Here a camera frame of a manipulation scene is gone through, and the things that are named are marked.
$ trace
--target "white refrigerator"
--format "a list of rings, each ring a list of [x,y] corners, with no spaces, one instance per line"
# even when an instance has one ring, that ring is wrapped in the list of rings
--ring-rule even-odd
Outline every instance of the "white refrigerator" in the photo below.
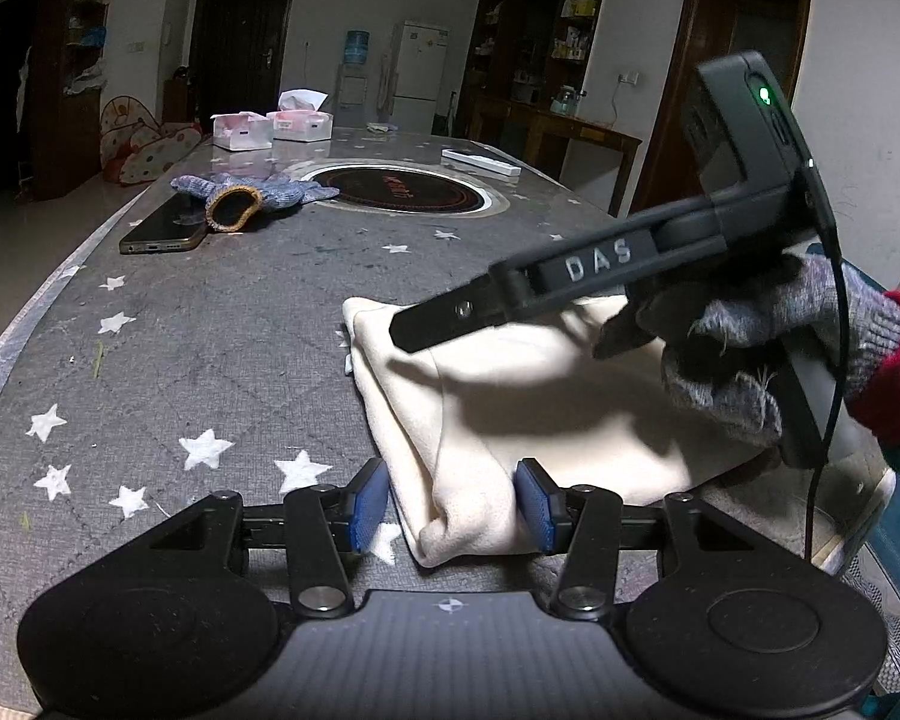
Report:
[[[430,134],[437,113],[449,30],[418,22],[394,28],[389,57],[389,121],[403,132]]]

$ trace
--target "glove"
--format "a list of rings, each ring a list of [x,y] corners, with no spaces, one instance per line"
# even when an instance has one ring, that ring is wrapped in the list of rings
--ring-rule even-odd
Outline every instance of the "glove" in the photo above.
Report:
[[[316,181],[293,181],[279,173],[264,180],[229,173],[220,173],[213,181],[181,175],[170,181],[170,186],[203,200],[207,223],[221,232],[237,232],[258,211],[282,211],[340,194],[339,189]]]
[[[852,401],[900,346],[900,307],[844,266],[850,302],[850,360],[845,399]],[[789,330],[810,327],[836,365],[840,329],[829,261],[783,255],[769,271],[734,283],[731,276],[684,282],[628,303],[601,329],[593,348],[612,357],[662,338],[662,378],[677,405],[698,410],[735,439],[767,447],[780,440],[780,409],[767,391],[772,375],[743,351]]]

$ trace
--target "black smartphone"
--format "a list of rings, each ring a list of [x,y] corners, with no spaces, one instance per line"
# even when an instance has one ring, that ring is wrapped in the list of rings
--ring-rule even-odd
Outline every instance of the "black smartphone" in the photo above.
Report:
[[[120,254],[190,251],[206,234],[203,200],[179,191],[122,238]]]

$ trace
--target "screw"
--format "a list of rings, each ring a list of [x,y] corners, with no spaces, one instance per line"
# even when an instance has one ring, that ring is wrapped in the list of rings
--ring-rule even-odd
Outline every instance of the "screw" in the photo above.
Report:
[[[559,592],[557,598],[560,603],[573,611],[594,611],[607,603],[607,594],[604,591],[587,587],[585,584],[567,587]]]
[[[308,587],[298,595],[298,600],[306,608],[312,608],[314,611],[332,611],[343,605],[346,595],[342,590],[336,587],[327,586],[327,584],[316,584]]]

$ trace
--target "door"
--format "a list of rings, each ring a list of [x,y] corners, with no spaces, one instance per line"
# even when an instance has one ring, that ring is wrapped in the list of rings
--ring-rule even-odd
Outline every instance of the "door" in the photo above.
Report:
[[[434,100],[394,98],[394,112],[389,120],[400,127],[401,132],[422,132],[430,135],[434,128],[437,103]]]
[[[437,99],[448,38],[445,29],[404,26],[396,63],[396,95],[418,100]]]
[[[21,178],[31,177],[26,79],[37,1],[0,3],[0,189],[16,187]]]
[[[698,64],[740,50],[758,50],[792,100],[809,5],[810,0],[683,1],[670,72],[631,213],[703,191],[679,116]],[[611,206],[610,213],[618,211]]]
[[[197,0],[190,66],[200,124],[276,110],[291,0]]]

